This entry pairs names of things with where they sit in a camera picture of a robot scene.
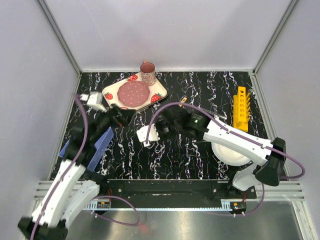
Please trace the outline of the yellow test tube rack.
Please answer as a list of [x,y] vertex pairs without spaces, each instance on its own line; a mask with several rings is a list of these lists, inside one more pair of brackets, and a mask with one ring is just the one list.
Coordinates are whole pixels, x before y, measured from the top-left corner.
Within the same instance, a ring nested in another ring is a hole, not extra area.
[[237,94],[233,96],[232,126],[243,132],[249,131],[251,93],[244,86],[238,86]]

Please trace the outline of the glass test tube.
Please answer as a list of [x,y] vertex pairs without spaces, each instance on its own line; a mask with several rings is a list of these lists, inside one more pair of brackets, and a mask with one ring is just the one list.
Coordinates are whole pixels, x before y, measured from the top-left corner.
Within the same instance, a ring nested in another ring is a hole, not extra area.
[[214,112],[214,111],[211,111],[209,109],[205,109],[205,108],[202,108],[202,107],[200,109],[204,110],[205,112],[209,113],[210,115],[212,115],[214,117],[218,117],[219,119],[222,119],[222,120],[227,120],[228,119],[227,116],[221,115],[221,114],[219,114],[217,112]]

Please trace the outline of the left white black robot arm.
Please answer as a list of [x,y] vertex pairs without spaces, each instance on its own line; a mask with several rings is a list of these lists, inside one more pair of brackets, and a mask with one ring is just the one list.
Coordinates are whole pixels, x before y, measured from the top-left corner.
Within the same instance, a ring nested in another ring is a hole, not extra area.
[[28,240],[64,240],[78,214],[94,197],[108,193],[104,176],[89,171],[96,153],[95,143],[111,127],[126,127],[135,110],[113,104],[97,119],[88,122],[83,106],[79,107],[83,126],[76,126],[64,152],[58,173],[42,202],[30,217],[23,216],[17,227]]

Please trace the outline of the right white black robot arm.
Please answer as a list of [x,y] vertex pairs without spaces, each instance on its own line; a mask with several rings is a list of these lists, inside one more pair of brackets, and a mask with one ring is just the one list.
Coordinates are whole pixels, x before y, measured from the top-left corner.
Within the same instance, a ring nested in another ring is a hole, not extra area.
[[257,184],[277,187],[286,161],[286,142],[263,139],[225,124],[205,110],[189,111],[175,103],[163,106],[153,117],[151,132],[157,140],[183,135],[211,144],[213,154],[231,167],[244,166],[229,177],[228,195],[239,198]]

